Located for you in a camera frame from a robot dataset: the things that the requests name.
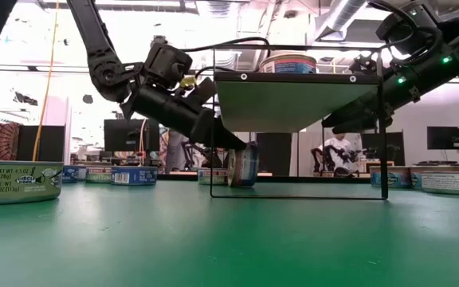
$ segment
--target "black metal frame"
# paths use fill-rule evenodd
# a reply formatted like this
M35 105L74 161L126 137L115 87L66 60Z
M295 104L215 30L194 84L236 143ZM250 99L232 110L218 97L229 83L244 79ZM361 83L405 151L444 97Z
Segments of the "black metal frame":
M387 142L386 142L386 109L384 106L384 95L383 95L383 59L381 50L379 48L369 48L369 47L334 47L334 46L306 46L306 45L242 45L242 44L224 44L224 45L215 45L213 48L213 67L215 67L215 51L217 49L254 49L254 50L290 50L290 51L307 51L312 49L338 49L340 51L349 51L349 50L368 50L372 53L378 53L377 59L377 77L379 77L379 83L377 85L377 97L379 99L379 134L382 135L382 148L380 153L380 172L381 176L381 197L379 198L366 198L366 197L324 197L324 196L295 196L295 195L214 195L214 167L210 166L210 197L214 199L347 199L347 200L387 200L389 197L389 187L387 185ZM214 81L215 81L216 70L214 69ZM215 100L212 101L212 110L215 111ZM299 136L297 136L297 155L299 153ZM214 148L214 122L212 122L211 128L211 147ZM212 153L212 162L214 161L214 153ZM354 183L353 181L337 181L339 183Z

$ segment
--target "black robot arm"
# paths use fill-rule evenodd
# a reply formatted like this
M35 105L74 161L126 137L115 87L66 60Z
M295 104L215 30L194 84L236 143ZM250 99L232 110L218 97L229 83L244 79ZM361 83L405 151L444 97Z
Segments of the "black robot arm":
M213 85L202 83L187 98L183 87L175 88L192 64L189 55L165 41L155 41L144 63L122 64L94 1L67 3L87 50L92 83L104 99L120 104L126 119L138 112L207 146L214 123L216 147L245 148L244 142L224 128L220 118L214 119L211 109L202 106L215 94L207 88Z
M407 41L396 45L402 53L418 55L409 64L391 62L390 68L384 69L383 96L386 107L386 124L392 123L394 111L410 102L417 102L429 91L459 77L459 18L439 22L430 7L424 1L414 1L402 8L419 27L430 27L431 31L419 29ZM398 41L409 33L406 21L396 14L384 20L377 30L377 35L385 41ZM376 74L375 63L356 59L352 66L359 73ZM379 103L374 92L361 96L350 104L333 112L326 120L324 127L333 128L334 133L360 132L375 128Z

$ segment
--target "blue and white can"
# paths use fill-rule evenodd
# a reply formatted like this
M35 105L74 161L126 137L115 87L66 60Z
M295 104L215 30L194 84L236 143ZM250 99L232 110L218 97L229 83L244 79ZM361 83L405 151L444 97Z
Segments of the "blue and white can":
M86 167L82 166L63 166L62 183L76 183L86 179Z
M228 185L230 187L252 187L258 176L258 147L248 143L245 150L229 151Z
M157 183L157 167L112 167L111 184L154 185Z
M382 173L380 167L370 167L371 185L381 187ZM387 167L387 184L391 188L411 188L412 178L408 167Z
M288 53L269 57L260 64L261 73L317 73L316 59Z

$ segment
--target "fish can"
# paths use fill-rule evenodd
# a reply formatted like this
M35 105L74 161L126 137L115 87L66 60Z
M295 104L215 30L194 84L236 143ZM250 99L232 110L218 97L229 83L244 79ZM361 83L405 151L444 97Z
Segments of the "fish can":
M316 59L303 54L281 54L260 63L261 73L316 73Z
M112 167L111 184L154 185L157 183L157 167Z
M382 173L380 167L370 167L371 185L381 187ZM412 178L408 167L387 167L387 184L391 188L411 188Z
M111 167L86 167L86 183L111 183Z
M227 185L228 184L228 171L223 168L214 168L212 173L213 185ZM198 169L198 183L199 184L210 184L210 169L200 168Z
M62 173L63 163L0 161L0 204L55 199Z
M425 172L439 172L439 171L459 171L459 167L451 167L451 166L430 166L430 167L422 167L422 166L415 166L410 167L410 177L412 178L412 187L415 190L422 190L422 174Z
M429 193L459 195L459 172L427 171L422 173L422 190Z
M62 183L76 183L86 179L86 167L68 165L63 166L63 175L61 176Z
M258 175L258 147L248 143L241 151L230 150L228 159L228 185L230 187L252 187Z

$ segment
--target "orange rope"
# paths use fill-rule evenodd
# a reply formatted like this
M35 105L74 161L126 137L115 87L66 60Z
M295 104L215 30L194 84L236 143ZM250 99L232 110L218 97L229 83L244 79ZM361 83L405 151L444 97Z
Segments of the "orange rope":
M51 48L51 62L49 63L49 73L47 75L47 87L45 88L44 106L41 108L40 124L38 125L37 137L35 138L35 146L33 148L33 161L37 161L38 147L40 146L41 139L41 126L44 122L45 107L47 106L47 99L49 98L49 86L51 83L51 74L53 72L54 62L54 44L56 42L57 31L57 11L60 9L60 1L56 0L56 13L54 15L54 30L53 30L53 47Z

